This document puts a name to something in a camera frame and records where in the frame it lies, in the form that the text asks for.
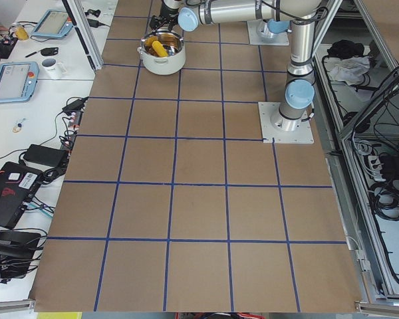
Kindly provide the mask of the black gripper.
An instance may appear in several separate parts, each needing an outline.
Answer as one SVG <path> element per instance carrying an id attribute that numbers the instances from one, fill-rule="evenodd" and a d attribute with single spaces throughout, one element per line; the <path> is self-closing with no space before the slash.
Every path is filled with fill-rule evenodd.
<path id="1" fill-rule="evenodd" d="M 158 16 L 153 15 L 150 20 L 149 27 L 152 31 L 157 31 L 167 26 L 169 31 L 178 24 L 180 2 L 176 0 L 162 0 L 160 13 Z"/>

